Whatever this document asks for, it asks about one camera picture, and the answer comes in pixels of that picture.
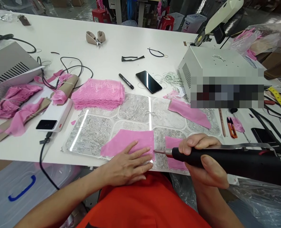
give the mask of person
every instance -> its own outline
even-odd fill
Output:
[[[149,171],[149,148],[128,154],[132,142],[108,163],[70,183],[34,207],[16,226],[60,227],[74,208],[101,190],[99,202],[77,228],[193,227],[242,228],[243,225],[222,198],[218,188],[229,187],[224,169],[210,156],[202,155],[204,169],[186,164],[197,197],[198,213],[185,204],[160,172]],[[179,151],[189,155],[191,147],[220,145],[215,137],[194,134],[182,140]]]

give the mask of orange shirt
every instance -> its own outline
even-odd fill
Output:
[[[129,186],[104,187],[99,202],[77,228],[211,228],[159,172]]]

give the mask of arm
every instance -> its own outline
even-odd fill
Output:
[[[132,184],[146,179],[143,174],[150,170],[153,164],[150,162],[145,165],[142,164],[151,160],[152,155],[142,156],[150,148],[144,148],[128,154],[136,144],[137,141],[132,142],[107,164],[70,183],[39,203],[15,228],[58,228],[80,202],[102,187],[106,185],[120,186]]]
[[[220,145],[220,141],[206,134],[194,134],[184,139],[179,145],[179,151],[189,155],[191,147],[203,149],[210,145]],[[221,196],[218,188],[229,187],[227,174],[224,169],[208,155],[202,155],[204,169],[186,163],[190,172],[197,196],[198,213],[213,228],[243,228],[234,212]]]

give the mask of pencil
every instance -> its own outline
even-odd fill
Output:
[[[225,130],[224,121],[223,121],[222,109],[219,109],[219,114],[220,114],[220,119],[221,119],[221,124],[222,124],[223,136],[226,137],[226,130]]]

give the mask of blue handle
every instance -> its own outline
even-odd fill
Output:
[[[34,183],[36,181],[35,175],[32,175],[31,179],[32,179],[32,183],[28,187],[26,187],[18,196],[12,197],[12,196],[9,195],[8,196],[9,201],[13,202],[13,201],[18,200],[20,197],[22,197],[23,194],[25,194],[34,185]]]

